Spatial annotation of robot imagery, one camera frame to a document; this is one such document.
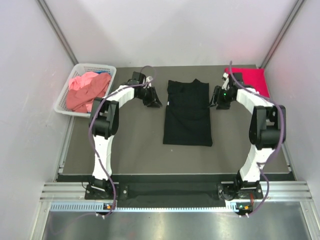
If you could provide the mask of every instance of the laundry basket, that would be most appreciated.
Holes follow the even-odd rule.
[[[114,66],[108,66],[108,65],[101,65],[101,64],[90,64],[90,63],[79,63],[75,65],[66,80],[66,83],[64,84],[60,95],[58,97],[58,100],[56,101],[54,105],[54,110],[57,113],[60,114],[66,114],[70,116],[75,116],[75,117],[84,117],[84,118],[89,118],[90,113],[81,113],[81,112],[74,112],[66,107],[66,99],[67,99],[67,94],[69,92],[69,80],[73,79],[77,76],[82,76],[86,72],[107,72],[111,75],[111,81],[109,83],[108,89],[106,91],[105,95],[108,95],[110,93],[110,90],[112,88],[114,78],[117,72],[117,69]]]

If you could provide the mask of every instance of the red cloth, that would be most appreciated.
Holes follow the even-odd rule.
[[[70,89],[66,96],[66,107],[74,112],[91,112],[92,103],[96,97],[105,96],[111,76],[107,72],[100,73],[92,81],[79,90]]]
[[[243,82],[246,85],[251,85],[255,88],[260,95],[263,95],[267,98],[270,97],[266,79],[265,79],[265,70],[257,68],[232,68],[233,73],[242,73]]]

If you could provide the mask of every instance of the gray tabletop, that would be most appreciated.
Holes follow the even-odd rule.
[[[235,66],[255,68],[254,65]],[[237,102],[229,110],[210,109],[213,146],[164,145],[165,106],[168,80],[190,83],[198,79],[210,84],[210,93],[222,85],[226,66],[156,67],[153,85],[162,108],[147,108],[133,99],[120,109],[119,129],[111,154],[113,174],[228,174],[236,173],[245,163],[249,149],[250,113]],[[117,68],[113,90],[141,68]],[[152,75],[151,69],[144,71]],[[64,164],[63,174],[92,174],[94,152],[88,142],[88,119],[77,117]],[[265,166],[266,173],[288,173],[282,150]]]

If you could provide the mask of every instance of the wall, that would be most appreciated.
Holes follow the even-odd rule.
[[[79,62],[260,65],[296,0],[46,0]]]
[[[0,239],[27,239],[68,118],[53,111],[72,64],[35,0],[0,9]]]
[[[287,117],[286,143],[299,180],[308,182],[320,212],[320,1],[305,2],[265,76]]]

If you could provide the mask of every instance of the purple cable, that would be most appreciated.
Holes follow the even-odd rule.
[[[144,66],[143,68],[141,68],[140,73],[142,73],[142,71],[143,71],[145,68],[152,68],[152,69],[153,69],[153,71],[154,71],[153,79],[152,79],[151,81],[149,81],[149,82],[145,82],[145,83],[142,83],[142,84],[135,84],[135,85],[125,86],[125,87],[119,89],[119,91],[115,91],[115,92],[112,92],[112,93],[110,93],[109,95],[107,95],[107,96],[101,101],[100,105],[98,106],[98,108],[97,108],[97,110],[96,110],[96,112],[95,112],[95,114],[94,114],[94,116],[93,116],[93,119],[92,119],[92,122],[91,122],[91,124],[90,124],[90,127],[89,127],[88,137],[89,137],[90,145],[91,145],[92,149],[94,150],[96,156],[98,157],[100,166],[102,167],[102,169],[103,169],[105,175],[107,176],[107,178],[110,180],[110,183],[111,183],[112,189],[113,189],[112,208],[111,208],[111,210],[105,215],[105,217],[109,216],[109,215],[112,213],[112,211],[115,209],[115,207],[116,207],[116,206],[115,206],[115,204],[116,204],[116,195],[117,195],[117,194],[116,194],[116,186],[115,186],[114,181],[113,181],[112,178],[110,177],[109,173],[107,172],[106,168],[105,168],[104,165],[102,164],[100,155],[99,155],[98,151],[96,150],[95,143],[94,143],[94,141],[93,141],[92,128],[93,128],[93,125],[95,124],[95,121],[96,121],[96,119],[97,119],[97,117],[98,117],[98,114],[99,114],[99,111],[100,111],[102,105],[105,103],[105,101],[106,101],[108,98],[110,98],[111,96],[116,95],[117,93],[120,93],[121,91],[123,91],[123,90],[125,90],[125,89],[127,89],[127,88],[136,88],[136,87],[146,86],[146,85],[152,83],[152,82],[156,79],[156,76],[157,76],[157,71],[156,71],[156,69],[155,69],[153,66],[146,65],[146,66]],[[67,226],[65,226],[63,229],[61,229],[61,230],[59,230],[59,231],[57,231],[57,232],[54,232],[54,231],[53,231],[52,221],[51,221],[51,219],[50,219],[50,220],[49,220],[49,221],[50,221],[50,224],[49,224],[50,231],[51,231],[51,233],[52,233],[54,236],[56,236],[56,235],[62,233],[62,232],[63,232],[64,230],[66,230],[70,225],[74,224],[74,223],[75,223],[76,221],[78,221],[79,219],[81,219],[81,218],[83,218],[83,217],[85,217],[85,216],[89,216],[89,215],[96,215],[96,213],[93,213],[93,212],[84,213],[84,214],[76,217],[73,221],[71,221],[69,224],[67,224]]]
[[[280,108],[280,106],[274,102],[273,100],[271,100],[269,97],[266,97],[266,96],[262,96],[256,92],[253,92],[253,91],[250,91],[248,90],[247,88],[245,88],[244,86],[242,86],[238,80],[235,78],[233,72],[232,72],[232,61],[230,61],[230,64],[229,64],[229,72],[230,72],[230,75],[233,79],[233,81],[238,85],[238,87],[244,89],[245,91],[247,91],[248,93],[251,93],[251,94],[254,94],[254,95],[257,95],[258,97],[264,99],[264,100],[267,100],[268,102],[272,103],[276,109],[278,110],[279,112],[279,116],[280,116],[280,137],[279,137],[279,142],[274,150],[274,152],[268,157],[268,159],[265,161],[265,162],[257,162],[256,164],[258,165],[258,168],[259,168],[259,171],[262,175],[262,177],[265,179],[266,181],[266,192],[265,192],[265,195],[262,199],[262,201],[260,202],[260,204],[249,214],[249,216],[253,215],[254,213],[256,213],[261,207],[262,205],[265,203],[268,195],[269,195],[269,191],[270,191],[270,182],[267,178],[267,176],[265,175],[265,173],[263,172],[263,170],[260,168],[262,164],[267,164],[269,163],[270,161],[272,161],[273,159],[276,158],[276,156],[278,155],[279,151],[280,151],[280,148],[281,148],[281,144],[284,140],[284,135],[285,135],[285,120],[284,120],[284,114]]]

